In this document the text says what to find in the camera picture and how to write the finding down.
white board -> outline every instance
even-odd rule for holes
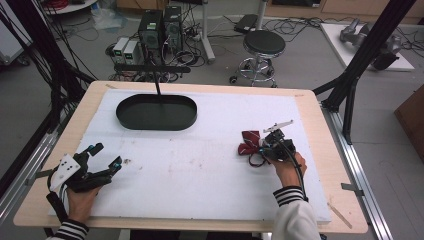
[[[263,138],[263,129],[293,119],[294,124],[283,132],[307,161],[305,185],[317,221],[331,220],[293,97],[182,93],[198,107],[190,128],[125,129],[115,115],[116,107],[139,93],[108,90],[78,147],[80,152],[103,143],[104,149],[88,162],[91,172],[105,169],[118,155],[129,159],[113,182],[102,188],[92,215],[273,220],[278,205],[272,193],[281,188],[275,169],[272,165],[251,167],[237,148],[243,141],[242,131],[260,130]]]
[[[352,61],[353,56],[358,50],[357,47],[353,46],[350,42],[343,43],[340,41],[340,31],[345,29],[349,24],[330,24],[330,23],[321,23],[321,28],[324,31],[325,36],[328,41],[330,41],[331,46],[334,51],[337,53],[340,61],[345,67],[349,65]],[[358,25],[356,27],[356,33],[358,33],[363,25]],[[396,54],[399,57],[394,63],[392,63],[387,69],[388,71],[412,71],[414,67],[406,60],[402,54]]]

box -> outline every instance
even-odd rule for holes
[[[395,111],[403,130],[424,161],[424,85]]]
[[[117,7],[123,9],[143,10],[159,9],[163,10],[168,5],[169,0],[117,0]]]

metal device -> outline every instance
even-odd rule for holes
[[[269,134],[259,141],[259,145],[261,146],[259,152],[262,156],[273,161],[290,160],[290,154],[294,155],[296,153],[296,147],[291,139],[284,139],[285,135],[281,131],[281,128],[292,123],[293,120],[275,124],[264,130],[264,133],[269,132]]]
[[[113,47],[113,61],[117,64],[125,64],[124,50],[127,46],[127,43],[130,39],[127,37],[122,37]]]
[[[353,46],[359,47],[365,41],[365,38],[373,28],[373,23],[365,24],[358,34],[356,27],[359,24],[359,18],[355,18],[352,23],[340,31],[340,41],[350,42]],[[394,61],[399,59],[396,54],[402,49],[401,38],[399,35],[392,34],[380,48],[380,53],[373,59],[371,66],[377,70],[388,68]]]
[[[125,63],[128,65],[138,65],[142,59],[142,54],[139,46],[139,41],[128,41],[127,47],[124,50]]]
[[[122,159],[117,157],[109,164],[108,169],[91,173],[88,172],[88,159],[95,156],[103,149],[103,144],[90,145],[81,153],[75,153],[73,157],[65,155],[60,164],[51,170],[47,179],[47,187],[50,193],[46,196],[55,210],[57,217],[62,222],[68,217],[63,201],[54,191],[56,187],[66,184],[74,192],[86,192],[112,182],[112,177],[121,169]]]

hand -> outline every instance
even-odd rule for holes
[[[69,202],[69,219],[85,224],[91,215],[94,199],[101,187],[92,189],[88,192],[76,193],[67,188]]]
[[[294,157],[301,166],[300,170],[302,171],[302,176],[304,176],[307,168],[305,159],[298,152],[296,152]],[[277,176],[280,178],[283,187],[300,186],[299,177],[297,176],[296,169],[291,161],[280,162],[269,160],[269,162],[274,165]]]

black stool seat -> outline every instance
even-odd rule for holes
[[[253,52],[270,55],[281,53],[286,47],[282,37],[265,30],[249,32],[244,37],[244,44]]]

